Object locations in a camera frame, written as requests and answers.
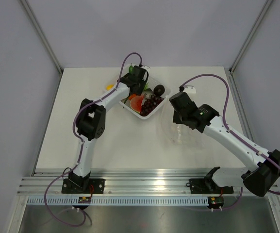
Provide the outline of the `clear zip top bag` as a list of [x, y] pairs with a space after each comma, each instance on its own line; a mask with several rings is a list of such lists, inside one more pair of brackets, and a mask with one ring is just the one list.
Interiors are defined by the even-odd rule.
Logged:
[[175, 146], [183, 146], [190, 150], [203, 149], [202, 136], [193, 132], [182, 124], [173, 123], [174, 109], [170, 103], [162, 107], [159, 117], [158, 134], [165, 138], [165, 141]]

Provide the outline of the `green chili pepper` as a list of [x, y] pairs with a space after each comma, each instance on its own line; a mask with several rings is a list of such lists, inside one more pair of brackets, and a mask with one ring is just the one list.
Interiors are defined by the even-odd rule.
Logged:
[[130, 66], [129, 66], [129, 68], [128, 68], [128, 72], [129, 72], [129, 73], [131, 73], [131, 72], [132, 72], [132, 70], [133, 70], [133, 65], [132, 65], [132, 64], [130, 64]]

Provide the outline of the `green scallion bunch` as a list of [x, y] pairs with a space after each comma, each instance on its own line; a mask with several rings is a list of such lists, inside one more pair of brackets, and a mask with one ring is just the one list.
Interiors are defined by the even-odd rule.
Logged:
[[121, 102], [122, 102], [123, 108], [128, 108], [130, 106], [130, 96], [123, 99]]

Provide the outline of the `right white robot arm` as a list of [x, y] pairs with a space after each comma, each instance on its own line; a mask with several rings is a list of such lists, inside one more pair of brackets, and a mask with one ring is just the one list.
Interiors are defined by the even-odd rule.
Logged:
[[227, 129], [218, 111], [207, 104], [197, 107], [185, 92], [173, 95], [169, 101], [174, 108], [174, 123], [211, 137], [245, 165], [244, 168], [212, 168], [204, 178], [205, 188], [210, 193], [224, 187], [245, 187], [258, 197], [269, 192], [280, 176], [279, 169], [272, 164], [275, 162], [280, 166], [278, 150], [270, 152]]

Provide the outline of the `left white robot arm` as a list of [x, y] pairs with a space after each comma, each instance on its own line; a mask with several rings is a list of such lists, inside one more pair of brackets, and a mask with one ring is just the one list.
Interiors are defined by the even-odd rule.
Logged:
[[97, 139], [105, 131], [106, 113], [122, 99], [130, 95], [140, 95], [148, 81], [149, 73], [141, 66], [120, 76], [110, 90], [97, 100], [84, 99], [73, 122], [73, 133], [79, 138], [79, 158], [75, 168], [68, 173], [63, 184], [63, 193], [92, 193], [90, 181], [94, 147]]

